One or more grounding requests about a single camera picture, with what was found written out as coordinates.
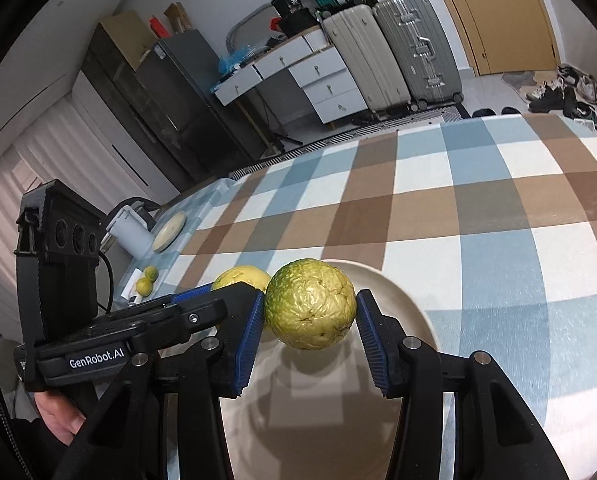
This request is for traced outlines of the person's left hand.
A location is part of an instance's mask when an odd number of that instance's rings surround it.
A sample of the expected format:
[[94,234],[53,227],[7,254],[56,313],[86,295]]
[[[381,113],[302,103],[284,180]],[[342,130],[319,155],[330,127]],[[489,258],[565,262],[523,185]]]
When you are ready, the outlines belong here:
[[59,441],[70,445],[86,416],[61,393],[36,392],[34,400],[44,424]]

